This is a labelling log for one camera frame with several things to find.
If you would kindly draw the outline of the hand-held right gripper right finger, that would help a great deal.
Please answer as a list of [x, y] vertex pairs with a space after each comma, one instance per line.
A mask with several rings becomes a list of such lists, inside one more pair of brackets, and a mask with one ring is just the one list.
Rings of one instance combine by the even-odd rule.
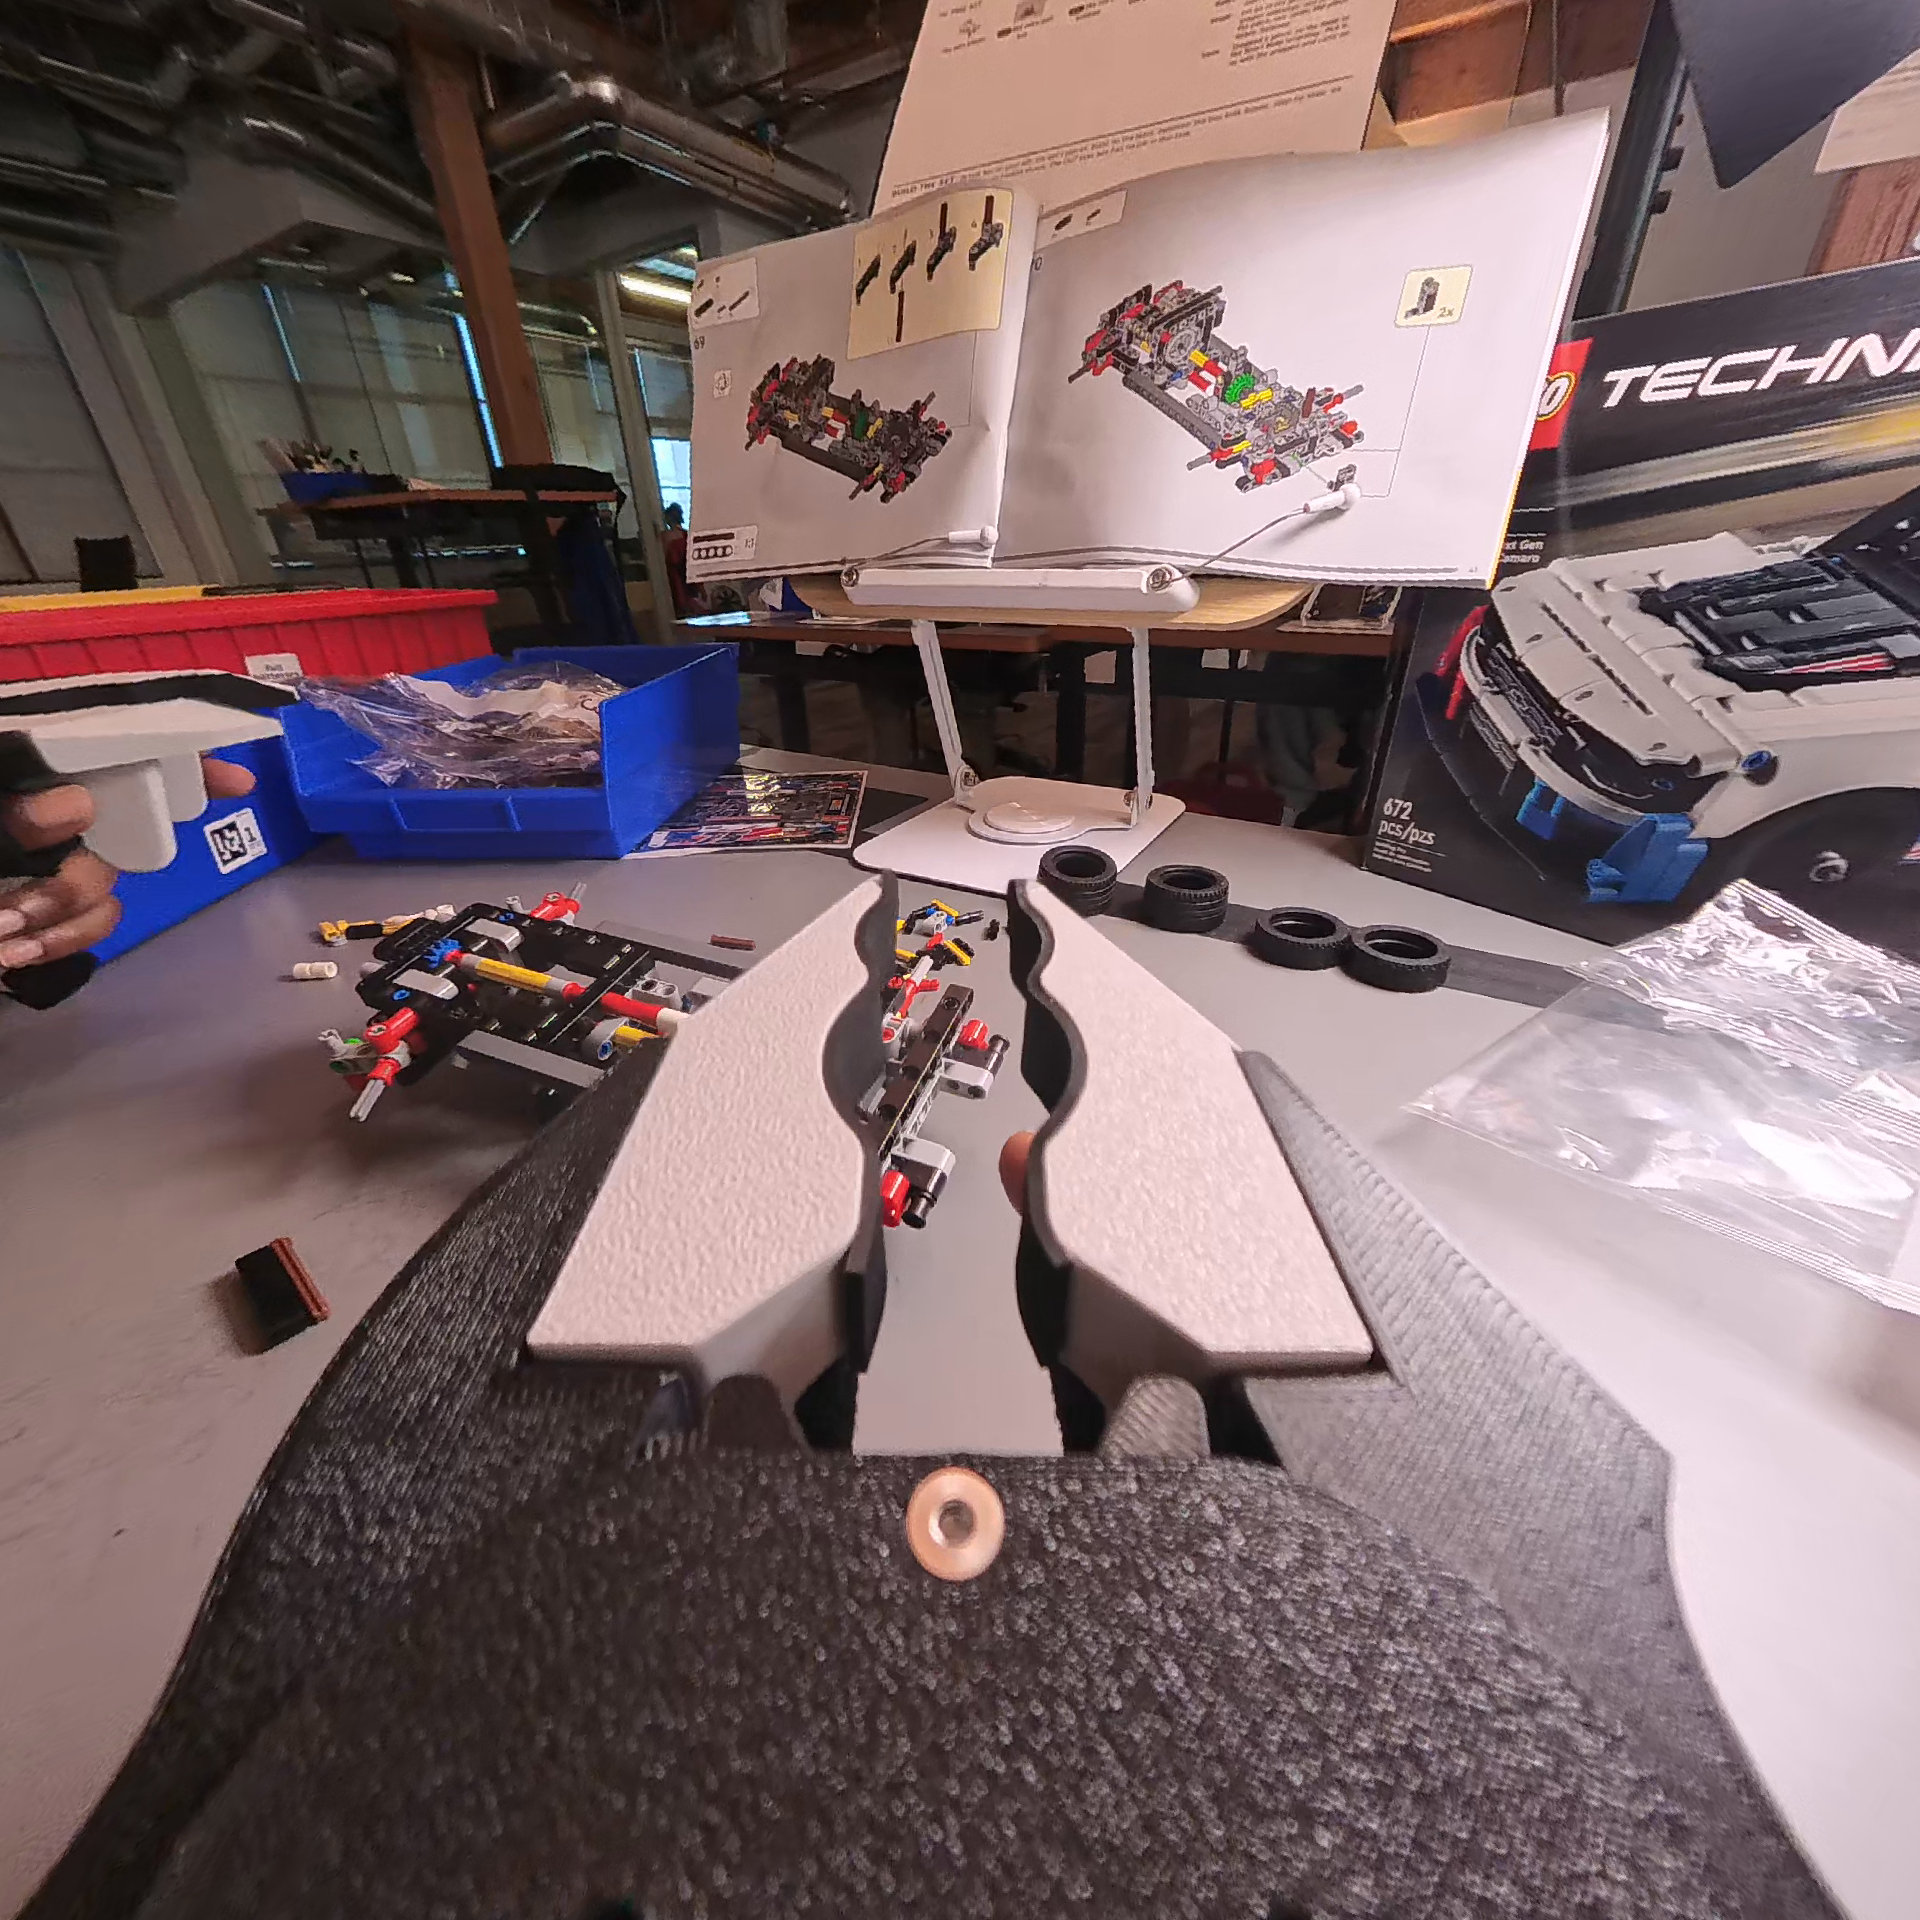
[[1367, 1374], [1379, 1340], [1247, 1053], [1041, 881], [1008, 909], [1043, 1110], [1016, 1298], [1064, 1447], [1097, 1449], [1144, 1380], [1193, 1387], [1210, 1440], [1251, 1380]]

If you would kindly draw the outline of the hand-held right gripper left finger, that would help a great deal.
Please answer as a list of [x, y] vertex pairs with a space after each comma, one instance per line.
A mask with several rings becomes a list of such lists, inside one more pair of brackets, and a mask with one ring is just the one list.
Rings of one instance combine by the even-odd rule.
[[544, 1361], [766, 1380], [850, 1447], [886, 1307], [880, 1149], [891, 879], [867, 876], [664, 1041], [532, 1320]]

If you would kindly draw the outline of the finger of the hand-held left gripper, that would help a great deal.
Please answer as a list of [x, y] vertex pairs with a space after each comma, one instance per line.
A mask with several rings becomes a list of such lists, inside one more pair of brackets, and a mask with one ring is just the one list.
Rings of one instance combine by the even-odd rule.
[[6, 800], [78, 785], [92, 824], [46, 848], [2, 831], [4, 873], [56, 873], [78, 848], [118, 872], [162, 872], [179, 828], [209, 804], [203, 760], [278, 737], [295, 688], [224, 669], [76, 675], [4, 683]]

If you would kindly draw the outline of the black and brown lego piece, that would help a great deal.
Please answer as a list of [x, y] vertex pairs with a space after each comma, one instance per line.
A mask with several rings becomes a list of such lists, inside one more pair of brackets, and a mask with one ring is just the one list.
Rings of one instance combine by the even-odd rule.
[[233, 1264], [252, 1349], [268, 1352], [331, 1320], [331, 1303], [295, 1242], [277, 1236]]

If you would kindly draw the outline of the small lego axle assembly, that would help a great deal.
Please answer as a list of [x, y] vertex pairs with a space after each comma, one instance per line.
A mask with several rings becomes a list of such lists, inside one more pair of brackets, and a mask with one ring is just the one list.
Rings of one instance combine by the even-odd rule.
[[879, 1217], [888, 1229], [922, 1229], [939, 1208], [957, 1156], [928, 1132], [944, 1095], [986, 1100], [1008, 1040], [973, 1011], [966, 986], [901, 971], [884, 990], [880, 1073], [859, 1103], [879, 1169]]

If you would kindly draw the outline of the lego car chassis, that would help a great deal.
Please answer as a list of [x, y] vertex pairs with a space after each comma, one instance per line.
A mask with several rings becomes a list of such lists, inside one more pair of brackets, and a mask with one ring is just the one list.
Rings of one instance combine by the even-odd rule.
[[585, 923], [551, 891], [536, 906], [440, 906], [383, 923], [363, 960], [357, 1030], [326, 1030], [328, 1068], [348, 1116], [445, 1065], [492, 1063], [551, 1095], [593, 1089], [612, 1068], [666, 1044], [745, 966], [720, 948]]

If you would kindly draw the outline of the pile of small lego parts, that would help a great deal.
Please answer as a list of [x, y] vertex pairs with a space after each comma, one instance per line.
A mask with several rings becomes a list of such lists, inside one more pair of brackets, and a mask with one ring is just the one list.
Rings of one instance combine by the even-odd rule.
[[1003, 922], [985, 909], [958, 909], [944, 899], [928, 899], [902, 914], [897, 923], [897, 975], [928, 978], [948, 968], [973, 968], [983, 944], [999, 939]]

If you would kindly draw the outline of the lego sticker sheet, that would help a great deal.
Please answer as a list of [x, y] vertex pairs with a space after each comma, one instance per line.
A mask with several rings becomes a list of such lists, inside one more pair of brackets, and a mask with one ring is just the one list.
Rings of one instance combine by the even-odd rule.
[[865, 771], [720, 775], [654, 828], [628, 860], [701, 851], [849, 851]]

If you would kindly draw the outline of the lego set box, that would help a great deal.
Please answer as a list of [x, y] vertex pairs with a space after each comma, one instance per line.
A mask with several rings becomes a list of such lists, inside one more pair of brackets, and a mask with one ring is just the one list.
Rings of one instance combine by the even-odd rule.
[[1916, 957], [1916, 490], [1916, 256], [1572, 321], [1360, 867], [1608, 946], [1751, 881]]

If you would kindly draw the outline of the open lego instruction booklet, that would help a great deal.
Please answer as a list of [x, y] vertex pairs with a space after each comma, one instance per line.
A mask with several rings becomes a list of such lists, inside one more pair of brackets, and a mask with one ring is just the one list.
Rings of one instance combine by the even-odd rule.
[[1591, 110], [706, 257], [686, 571], [1487, 583], [1608, 155]]

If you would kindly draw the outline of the person's left hand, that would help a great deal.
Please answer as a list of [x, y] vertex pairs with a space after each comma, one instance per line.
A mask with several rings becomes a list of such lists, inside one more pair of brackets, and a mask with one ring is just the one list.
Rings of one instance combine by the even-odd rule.
[[86, 784], [55, 779], [22, 737], [4, 736], [4, 996], [55, 996], [59, 970], [95, 954], [121, 922], [118, 870], [86, 842], [96, 815]]

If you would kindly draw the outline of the red plastic bin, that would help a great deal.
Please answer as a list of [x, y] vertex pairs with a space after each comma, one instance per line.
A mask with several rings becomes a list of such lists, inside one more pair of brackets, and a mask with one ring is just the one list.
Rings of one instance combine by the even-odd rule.
[[292, 683], [490, 654], [492, 588], [135, 588], [8, 594], [2, 682], [222, 669]]

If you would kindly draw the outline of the blue bin with tag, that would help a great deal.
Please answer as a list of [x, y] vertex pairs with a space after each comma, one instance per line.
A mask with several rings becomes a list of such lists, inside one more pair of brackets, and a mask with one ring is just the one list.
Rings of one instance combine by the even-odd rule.
[[247, 768], [252, 787], [211, 797], [193, 821], [179, 824], [176, 853], [166, 867], [118, 876], [113, 890], [118, 922], [92, 949], [100, 964], [234, 898], [319, 843], [297, 795], [285, 737], [221, 747], [216, 755]]

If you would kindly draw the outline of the crumpled clear plastic bags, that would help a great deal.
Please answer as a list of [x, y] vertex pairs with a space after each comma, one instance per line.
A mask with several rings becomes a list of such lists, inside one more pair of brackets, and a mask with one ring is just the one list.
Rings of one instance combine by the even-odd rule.
[[570, 662], [497, 660], [477, 680], [304, 677], [301, 699], [368, 742], [389, 787], [585, 787], [605, 778], [605, 707], [624, 686]]

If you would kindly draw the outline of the large blue plastic bin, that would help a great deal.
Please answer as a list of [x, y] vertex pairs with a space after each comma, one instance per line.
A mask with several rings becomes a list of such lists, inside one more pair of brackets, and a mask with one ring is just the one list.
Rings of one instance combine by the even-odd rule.
[[[466, 683], [499, 660], [418, 673]], [[538, 646], [509, 660], [570, 662], [624, 688], [602, 707], [600, 784], [389, 785], [358, 766], [370, 744], [301, 698], [283, 712], [283, 732], [307, 824], [366, 858], [621, 858], [738, 758], [741, 669], [731, 641]]]

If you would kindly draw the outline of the wooden workbench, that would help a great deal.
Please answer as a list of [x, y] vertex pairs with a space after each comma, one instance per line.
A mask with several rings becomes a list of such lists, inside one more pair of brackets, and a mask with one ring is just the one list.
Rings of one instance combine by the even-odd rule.
[[347, 544], [365, 581], [373, 581], [370, 550], [381, 546], [397, 574], [397, 586], [430, 588], [437, 581], [434, 542], [451, 539], [463, 551], [515, 550], [525, 559], [526, 588], [546, 622], [570, 619], [573, 570], [560, 551], [564, 525], [589, 523], [612, 542], [612, 528], [626, 493], [615, 484], [599, 487], [410, 487], [379, 492], [343, 490], [314, 476], [321, 492], [307, 487], [254, 514], [273, 521], [302, 520], [312, 536]]

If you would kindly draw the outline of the white book stand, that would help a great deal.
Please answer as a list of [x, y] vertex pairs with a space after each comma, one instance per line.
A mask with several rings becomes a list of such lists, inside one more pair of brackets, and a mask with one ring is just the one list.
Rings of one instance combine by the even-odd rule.
[[[1152, 742], [1152, 636], [1193, 629], [1241, 631], [1274, 617], [1280, 583], [1209, 577], [1186, 567], [1121, 566], [895, 566], [850, 564], [839, 586], [853, 611], [908, 624], [922, 662], [947, 778], [948, 802], [925, 828], [893, 828], [863, 853], [868, 867], [895, 860], [902, 873], [1005, 894], [1036, 878], [1044, 853], [1108, 842], [1108, 858], [1130, 864], [1189, 810], [1159, 787]], [[944, 657], [944, 627], [974, 624], [1011, 629], [1053, 622], [1076, 629], [1118, 629], [1127, 636], [1127, 686], [1134, 723], [1129, 785], [1076, 778], [983, 775], [969, 760]]]

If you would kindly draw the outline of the clear plastic bag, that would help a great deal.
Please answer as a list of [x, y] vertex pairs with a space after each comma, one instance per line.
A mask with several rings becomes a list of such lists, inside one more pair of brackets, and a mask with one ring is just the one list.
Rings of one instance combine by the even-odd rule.
[[1747, 878], [1406, 1111], [1919, 1314], [1919, 968]]

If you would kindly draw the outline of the wooden table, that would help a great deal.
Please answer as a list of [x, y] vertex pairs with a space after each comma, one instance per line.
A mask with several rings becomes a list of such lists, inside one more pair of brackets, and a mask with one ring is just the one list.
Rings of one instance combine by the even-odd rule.
[[[778, 744], [811, 753], [804, 686], [883, 688], [907, 705], [925, 699], [925, 672], [908, 613], [829, 616], [835, 583], [814, 588], [813, 617], [748, 613], [681, 624], [681, 636], [737, 646], [743, 675], [772, 683]], [[1189, 613], [1152, 622], [1147, 631], [1149, 694], [1237, 707], [1293, 695], [1274, 682], [1267, 657], [1360, 660], [1368, 683], [1387, 688], [1393, 662], [1410, 644], [1422, 607], [1418, 588], [1285, 588], [1212, 581]], [[1058, 778], [1088, 775], [1090, 704], [1130, 702], [1134, 637], [1123, 613], [1027, 611], [993, 619], [961, 611], [939, 622], [943, 660], [954, 694], [1051, 692], [1053, 744], [1044, 766]]]

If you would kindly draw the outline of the black metal pole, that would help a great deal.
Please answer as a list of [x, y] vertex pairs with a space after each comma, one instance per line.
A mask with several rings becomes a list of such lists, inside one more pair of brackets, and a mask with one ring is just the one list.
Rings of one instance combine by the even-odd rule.
[[1668, 176], [1685, 115], [1689, 69], [1668, 1], [1652, 1], [1596, 209], [1589, 261], [1572, 298], [1574, 323], [1626, 309], [1654, 217], [1671, 202]]

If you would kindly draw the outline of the white printed paper sheet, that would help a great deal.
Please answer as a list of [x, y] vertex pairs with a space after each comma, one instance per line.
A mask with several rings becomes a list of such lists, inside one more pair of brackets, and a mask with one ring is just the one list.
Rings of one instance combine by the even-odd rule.
[[930, 1], [875, 211], [969, 184], [1044, 208], [1185, 166], [1356, 154], [1393, 1]]

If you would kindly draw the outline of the dark panel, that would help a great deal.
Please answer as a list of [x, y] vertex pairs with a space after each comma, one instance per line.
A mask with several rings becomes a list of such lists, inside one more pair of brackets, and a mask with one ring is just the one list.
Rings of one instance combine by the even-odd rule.
[[1919, 46], [1916, 1], [1671, 1], [1721, 188], [1828, 119]]

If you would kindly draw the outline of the wooden post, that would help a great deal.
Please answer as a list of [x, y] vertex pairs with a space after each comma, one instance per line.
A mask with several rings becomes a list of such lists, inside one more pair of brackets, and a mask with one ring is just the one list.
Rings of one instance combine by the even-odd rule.
[[472, 60], [453, 39], [413, 28], [405, 65], [414, 137], [434, 184], [499, 462], [549, 465], [554, 444], [479, 130]]

